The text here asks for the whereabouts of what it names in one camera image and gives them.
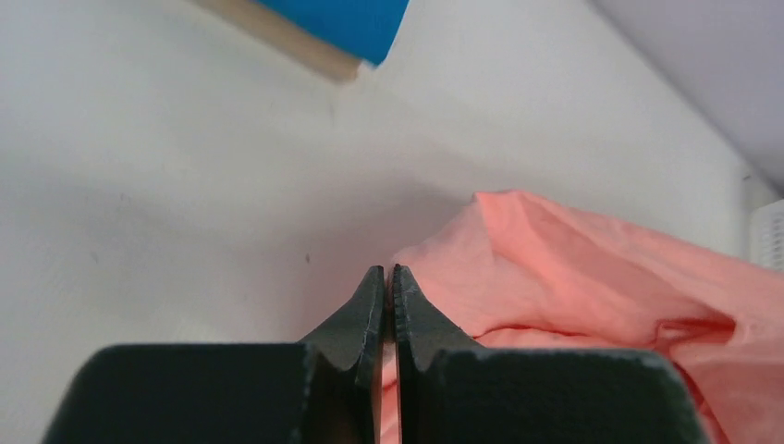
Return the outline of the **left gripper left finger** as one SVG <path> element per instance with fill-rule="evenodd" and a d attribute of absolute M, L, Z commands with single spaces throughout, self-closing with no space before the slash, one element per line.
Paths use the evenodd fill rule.
<path fill-rule="evenodd" d="M 70 382 L 47 443 L 376 443 L 385 274 L 288 343 L 118 344 Z"/>

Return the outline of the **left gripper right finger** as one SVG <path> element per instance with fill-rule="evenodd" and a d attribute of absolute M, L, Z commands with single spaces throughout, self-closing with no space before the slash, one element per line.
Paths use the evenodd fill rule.
<path fill-rule="evenodd" d="M 403 443 L 705 443 L 679 372 L 634 349 L 489 348 L 392 274 Z"/>

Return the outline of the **salmon pink t shirt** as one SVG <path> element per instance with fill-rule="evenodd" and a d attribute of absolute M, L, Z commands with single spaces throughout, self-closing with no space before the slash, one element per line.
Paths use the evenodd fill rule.
<path fill-rule="evenodd" d="M 484 346 L 652 350 L 713 442 L 783 439 L 780 273 L 527 191 L 475 194 L 394 262 Z"/>

